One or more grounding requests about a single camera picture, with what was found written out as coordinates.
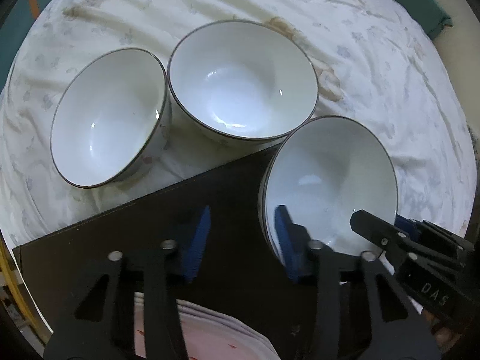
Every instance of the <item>bolt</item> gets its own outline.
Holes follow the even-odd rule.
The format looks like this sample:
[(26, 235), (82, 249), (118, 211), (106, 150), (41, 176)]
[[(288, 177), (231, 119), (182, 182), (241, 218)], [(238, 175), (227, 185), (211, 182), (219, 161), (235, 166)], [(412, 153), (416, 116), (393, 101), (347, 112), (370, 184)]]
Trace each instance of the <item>bolt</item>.
[(323, 248), (323, 242), (317, 239), (311, 239), (308, 241), (308, 247), (313, 251), (319, 251), (321, 248)]
[(366, 250), (361, 253), (361, 257), (365, 260), (368, 261), (369, 263), (375, 261), (377, 259), (377, 256), (375, 256), (371, 251)]
[(107, 256), (110, 261), (119, 261), (123, 257), (123, 253), (121, 251), (113, 251)]
[(162, 242), (162, 249), (165, 251), (172, 251), (177, 247), (177, 242), (174, 239), (166, 239)]

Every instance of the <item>stacked plate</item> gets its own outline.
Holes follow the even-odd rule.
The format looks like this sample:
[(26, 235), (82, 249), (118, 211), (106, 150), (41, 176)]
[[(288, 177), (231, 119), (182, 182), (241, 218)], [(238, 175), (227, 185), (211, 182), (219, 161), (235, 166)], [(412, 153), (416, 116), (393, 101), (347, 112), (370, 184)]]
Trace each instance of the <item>stacked plate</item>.
[[(178, 300), (178, 312), (191, 360), (279, 360), (265, 336), (239, 320)], [(135, 293), (135, 354), (146, 358), (143, 293)]]

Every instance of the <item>bowl exterior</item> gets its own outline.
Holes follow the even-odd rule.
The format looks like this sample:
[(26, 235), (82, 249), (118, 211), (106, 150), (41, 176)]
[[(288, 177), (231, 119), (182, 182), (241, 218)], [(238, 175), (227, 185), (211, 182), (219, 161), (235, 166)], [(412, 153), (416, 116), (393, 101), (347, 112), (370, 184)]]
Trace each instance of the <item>bowl exterior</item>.
[(146, 173), (152, 167), (153, 158), (158, 157), (159, 153), (166, 146), (170, 137), (170, 127), (172, 124), (172, 104), (170, 91), (167, 90), (165, 97), (165, 107), (163, 113), (159, 117), (159, 121), (155, 130), (140, 152), (140, 155), (133, 161), (122, 173), (120, 173), (112, 181), (125, 180), (137, 172)]

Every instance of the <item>white tablecloth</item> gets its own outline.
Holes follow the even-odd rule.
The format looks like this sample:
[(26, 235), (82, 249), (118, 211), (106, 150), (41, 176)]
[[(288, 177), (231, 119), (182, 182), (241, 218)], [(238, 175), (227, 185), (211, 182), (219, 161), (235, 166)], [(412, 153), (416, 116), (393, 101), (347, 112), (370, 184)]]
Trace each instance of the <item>white tablecloth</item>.
[(142, 47), (166, 66), (192, 29), (233, 18), (270, 22), (306, 51), (322, 85), (316, 114), (352, 117), (377, 135), (394, 164), (401, 215), (465, 234), (476, 186), (465, 116), (435, 47), (393, 0), (52, 0), (1, 93), (0, 227), (9, 249), (255, 150), (209, 141), (174, 105), (170, 143), (145, 175), (80, 190), (50, 157), (55, 107), (91, 60)]

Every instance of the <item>white ceramic bowl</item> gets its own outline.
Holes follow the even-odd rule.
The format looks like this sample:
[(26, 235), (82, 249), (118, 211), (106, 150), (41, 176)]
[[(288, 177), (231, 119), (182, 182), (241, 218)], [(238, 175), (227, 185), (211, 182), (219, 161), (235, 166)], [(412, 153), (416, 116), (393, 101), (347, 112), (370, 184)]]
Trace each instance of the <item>white ceramic bowl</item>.
[(166, 144), (170, 123), (160, 61), (142, 49), (109, 52), (63, 93), (50, 134), (53, 162), (72, 185), (97, 187), (151, 162)]
[(168, 67), (179, 106), (210, 138), (265, 142), (308, 120), (315, 70), (288, 38), (258, 23), (219, 21), (189, 33)]
[(395, 172), (378, 138), (360, 123), (339, 116), (313, 119), (293, 132), (270, 162), (259, 193), (267, 242), (283, 261), (274, 211), (286, 205), (294, 223), (333, 250), (360, 255), (378, 248), (354, 233), (357, 210), (393, 224), (398, 192)]

